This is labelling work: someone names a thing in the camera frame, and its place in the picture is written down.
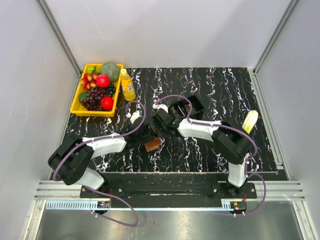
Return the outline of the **brown leather card holder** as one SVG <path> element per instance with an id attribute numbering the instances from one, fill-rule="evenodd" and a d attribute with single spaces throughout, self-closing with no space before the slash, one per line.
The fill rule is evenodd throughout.
<path id="1" fill-rule="evenodd" d="M 144 144 L 147 152 L 158 150 L 162 147 L 162 141 L 159 138 L 155 138 Z"/>

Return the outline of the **black plastic card box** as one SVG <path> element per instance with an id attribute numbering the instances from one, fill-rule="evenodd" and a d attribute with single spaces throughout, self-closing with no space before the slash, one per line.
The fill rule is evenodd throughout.
<path id="1" fill-rule="evenodd" d="M 187 99 L 191 102 L 191 104 L 189 104 L 189 102 L 185 99 L 176 101 L 169 106 L 169 114 L 176 117 L 186 117 L 191 110 L 189 118 L 194 120 L 201 120 L 205 111 L 205 107 L 195 95 L 190 95 Z"/>

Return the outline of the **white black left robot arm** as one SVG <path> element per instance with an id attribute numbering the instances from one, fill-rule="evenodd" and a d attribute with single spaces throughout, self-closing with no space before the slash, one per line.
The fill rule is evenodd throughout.
<path id="1" fill-rule="evenodd" d="M 122 152 L 128 144 L 146 144 L 156 136 L 149 123 L 145 122 L 140 111 L 130 117 L 130 123 L 122 132 L 99 137 L 71 135 L 48 159 L 54 171 L 54 180 L 70 186 L 79 184 L 91 188 L 98 198 L 107 195 L 109 186 L 98 171 L 89 168 L 91 160 L 111 153 Z"/>

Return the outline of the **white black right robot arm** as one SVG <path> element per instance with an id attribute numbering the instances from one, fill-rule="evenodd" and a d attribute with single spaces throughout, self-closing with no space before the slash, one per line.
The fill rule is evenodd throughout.
<path id="1" fill-rule="evenodd" d="M 228 162 L 227 192 L 239 198 L 246 191 L 247 161 L 257 153 L 257 145 L 235 121 L 204 121 L 170 114 L 163 106 L 152 113 L 157 133 L 163 136 L 198 138 L 214 143 L 220 155 Z"/>

